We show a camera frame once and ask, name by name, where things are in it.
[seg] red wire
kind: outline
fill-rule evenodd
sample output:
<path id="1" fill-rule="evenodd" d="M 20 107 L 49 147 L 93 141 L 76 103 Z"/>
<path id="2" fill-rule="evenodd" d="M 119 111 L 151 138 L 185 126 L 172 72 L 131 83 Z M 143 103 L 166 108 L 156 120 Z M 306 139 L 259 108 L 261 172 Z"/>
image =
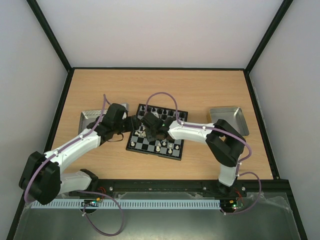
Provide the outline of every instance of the red wire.
<path id="1" fill-rule="evenodd" d="M 244 200 L 242 199 L 242 196 L 241 196 L 240 192 L 239 192 L 236 188 L 234 189 L 234 191 L 239 195 L 239 198 L 240 198 L 241 202 L 242 202 L 243 204 L 245 204 L 245 203 L 244 203 Z"/>
<path id="2" fill-rule="evenodd" d="M 100 190 L 103 194 L 106 194 L 106 192 L 107 192 L 106 189 L 105 189 L 103 186 L 100 186 L 100 187 L 98 187 L 97 189 Z"/>

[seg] white robotic arm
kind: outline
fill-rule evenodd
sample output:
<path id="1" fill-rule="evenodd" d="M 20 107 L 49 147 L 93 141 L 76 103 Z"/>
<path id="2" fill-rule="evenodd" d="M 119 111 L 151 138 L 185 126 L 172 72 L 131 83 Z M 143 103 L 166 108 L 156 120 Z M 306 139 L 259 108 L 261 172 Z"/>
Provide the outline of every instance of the white robotic arm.
<path id="1" fill-rule="evenodd" d="M 230 187 L 236 179 L 238 159 L 244 151 L 244 145 L 228 135 L 215 132 L 213 128 L 219 128 L 229 132 L 238 138 L 245 139 L 225 120 L 216 123 L 200 124 L 190 122 L 178 122 L 173 117 L 165 121 L 159 119 L 155 114 L 147 112 L 141 122 L 148 129 L 146 131 L 149 141 L 155 139 L 190 140 L 207 144 L 220 162 L 219 182 Z"/>
<path id="2" fill-rule="evenodd" d="M 62 193 L 90 188 L 95 190 L 95 186 L 90 186 L 93 182 L 98 183 L 98 177 L 92 172 L 81 169 L 75 173 L 63 173 L 64 170 L 88 151 L 112 139 L 114 134 L 131 132 L 138 128 L 137 118 L 128 116 L 126 108 L 117 103 L 109 106 L 102 121 L 96 125 L 97 121 L 98 119 L 90 123 L 78 136 L 56 149 L 44 154 L 37 151 L 32 153 L 19 181 L 20 188 L 26 190 L 31 184 L 29 194 L 43 205 Z M 33 175 L 45 161 L 47 163 L 32 181 Z"/>

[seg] black corner post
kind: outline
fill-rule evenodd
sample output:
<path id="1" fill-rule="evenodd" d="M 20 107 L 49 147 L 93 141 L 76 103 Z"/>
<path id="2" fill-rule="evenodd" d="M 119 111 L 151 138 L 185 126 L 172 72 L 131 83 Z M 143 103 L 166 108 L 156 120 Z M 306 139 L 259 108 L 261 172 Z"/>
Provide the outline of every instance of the black corner post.
<path id="1" fill-rule="evenodd" d="M 268 29 L 266 30 L 261 42 L 259 43 L 258 47 L 256 48 L 251 60 L 249 61 L 248 65 L 246 66 L 245 73 L 250 73 L 251 70 L 254 68 L 260 55 L 264 51 L 269 40 L 271 39 L 272 35 L 276 31 L 278 25 L 280 24 L 282 18 L 285 16 L 286 12 L 288 11 L 288 9 L 293 1 L 294 0 L 283 0 L 281 6 L 279 7 L 278 11 L 276 12 L 276 14 L 274 16 L 272 22 L 270 23 Z"/>
<path id="2" fill-rule="evenodd" d="M 47 38 L 49 39 L 50 43 L 52 44 L 56 54 L 60 58 L 60 61 L 62 62 L 65 70 L 69 72 L 71 70 L 71 65 L 62 50 L 56 36 L 54 35 L 54 32 L 52 31 L 51 27 L 49 26 L 48 21 L 46 20 L 46 17 L 44 13 L 41 11 L 38 3 L 36 0 L 26 0 L 29 4 L 31 10 L 33 11 L 36 19 L 38 20 L 39 24 L 41 25 L 43 31 L 45 32 Z"/>
<path id="3" fill-rule="evenodd" d="M 246 71 L 244 71 L 243 73 L 244 73 L 244 78 L 245 78 L 246 85 L 248 87 L 248 91 L 250 94 L 250 98 L 251 98 L 253 110 L 255 113 L 256 121 L 258 122 L 259 130 L 261 133 L 261 137 L 262 137 L 262 141 L 263 141 L 263 145 L 264 145 L 264 149 L 265 149 L 265 153 L 266 153 L 266 156 L 269 161 L 269 166 L 271 169 L 272 177 L 273 177 L 273 179 L 280 179 L 280 174 L 279 174 L 276 160 L 275 160 L 275 157 L 274 157 L 274 154 L 273 154 L 273 151 L 271 148 L 271 144 L 270 144 L 270 141 L 268 138 L 265 122 L 264 122 L 262 114 L 260 112 L 260 107 L 259 107 L 259 104 L 257 101 L 255 89 L 252 85 L 252 81 L 250 79 L 249 73 Z"/>

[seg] checkered pattern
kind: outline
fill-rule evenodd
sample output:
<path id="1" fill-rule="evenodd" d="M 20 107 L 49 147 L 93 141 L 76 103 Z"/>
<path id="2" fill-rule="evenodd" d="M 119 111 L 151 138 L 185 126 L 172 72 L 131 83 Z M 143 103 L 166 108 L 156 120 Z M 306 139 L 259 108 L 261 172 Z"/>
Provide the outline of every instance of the checkered pattern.
<path id="1" fill-rule="evenodd" d="M 174 109 L 168 109 L 158 106 L 148 106 L 148 110 L 151 112 L 157 112 L 159 115 L 159 118 L 162 120 L 165 120 L 167 117 L 173 117 L 174 116 Z M 142 119 L 142 117 L 145 115 L 146 109 L 144 104 L 140 104 L 137 110 L 137 117 L 138 119 Z M 178 110 L 179 119 L 181 121 L 187 121 L 188 118 L 188 112 L 186 111 L 180 111 Z M 139 127 L 140 131 L 143 131 L 143 126 L 141 125 Z M 156 151 L 156 148 L 158 144 L 161 143 L 160 151 Z M 172 153 L 169 153 L 169 145 L 172 144 Z M 144 154 L 153 154 L 157 155 L 159 157 L 163 158 L 170 158 L 175 160 L 181 160 L 182 157 L 182 151 L 184 146 L 184 140 L 156 140 L 148 142 L 147 138 L 143 136 L 137 136 L 135 135 L 135 131 L 131 132 L 126 150 L 144 153 Z"/>

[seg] black frame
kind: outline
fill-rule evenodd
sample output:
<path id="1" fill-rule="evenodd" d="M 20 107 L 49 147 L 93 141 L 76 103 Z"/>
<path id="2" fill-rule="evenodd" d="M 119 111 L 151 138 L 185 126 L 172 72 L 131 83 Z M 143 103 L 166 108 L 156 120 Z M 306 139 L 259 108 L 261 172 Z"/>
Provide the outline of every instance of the black frame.
<path id="1" fill-rule="evenodd" d="M 277 168 L 277 164 L 271 149 L 271 145 L 269 142 L 269 138 L 267 135 L 267 131 L 265 128 L 265 124 L 262 118 L 262 114 L 260 112 L 260 108 L 258 105 L 257 97 L 252 85 L 252 81 L 250 79 L 250 72 L 255 66 L 256 62 L 258 61 L 260 55 L 262 54 L 263 50 L 267 46 L 269 40 L 271 39 L 272 35 L 276 31 L 278 25 L 280 24 L 282 18 L 286 14 L 287 10 L 289 9 L 293 0 L 283 0 L 281 6 L 279 7 L 276 15 L 274 16 L 272 22 L 270 23 L 267 31 L 265 32 L 261 42 L 259 43 L 257 49 L 255 50 L 251 60 L 249 61 L 247 67 L 243 68 L 181 68 L 181 67 L 71 67 L 68 62 L 66 55 L 64 54 L 57 38 L 55 37 L 52 29 L 49 26 L 43 12 L 41 11 L 38 3 L 36 0 L 26 0 L 33 11 L 35 17 L 39 21 L 43 31 L 45 32 L 46 36 L 48 37 L 49 41 L 52 44 L 52 47 L 56 51 L 58 57 L 60 58 L 62 64 L 64 65 L 66 71 L 68 72 L 65 84 L 61 93 L 61 97 L 58 103 L 57 110 L 54 115 L 54 119 L 52 122 L 52 126 L 49 132 L 49 136 L 44 148 L 44 152 L 51 150 L 57 128 L 59 125 L 59 121 L 61 118 L 61 114 L 65 105 L 65 101 L 68 95 L 69 87 L 73 78 L 74 71 L 76 69 L 106 69 L 106 70 L 184 70 L 184 71 L 242 71 L 246 80 L 246 84 L 248 87 L 248 91 L 251 97 L 253 109 L 255 112 L 255 116 L 258 122 L 258 126 L 260 129 L 261 137 L 263 140 L 263 144 L 265 147 L 266 155 L 269 161 L 270 169 L 272 172 L 273 180 L 261 180 L 262 189 L 264 192 L 271 192 L 271 193 L 286 193 L 290 207 L 293 211 L 293 216 L 297 225 L 298 232 L 300 234 L 300 238 L 306 240 L 307 235 L 302 224 L 299 211 L 289 184 L 288 180 L 280 179 L 279 171 Z M 153 191 L 156 192 L 166 192 L 166 191 L 174 191 L 174 192 L 199 192 L 204 195 L 210 195 L 210 192 L 204 192 L 204 187 L 206 189 L 213 188 L 217 184 L 217 180 L 117 180 L 117 179 L 101 179 L 99 180 L 100 183 L 105 186 L 109 194 L 112 192 L 132 192 L 132 191 L 150 191 L 149 189 L 154 189 Z M 245 187 L 246 191 L 248 192 L 257 192 L 259 190 L 259 185 L 256 180 L 237 180 L 236 182 L 237 188 L 241 189 Z M 228 196 L 224 197 L 222 195 L 214 195 L 216 199 L 224 200 L 230 199 L 236 196 Z M 14 219 L 11 224 L 11 228 L 9 230 L 7 240 L 13 240 L 16 229 L 18 227 L 18 223 L 20 220 L 20 216 L 24 209 L 24 198 L 23 196 L 20 199 L 17 211 L 15 213 Z"/>

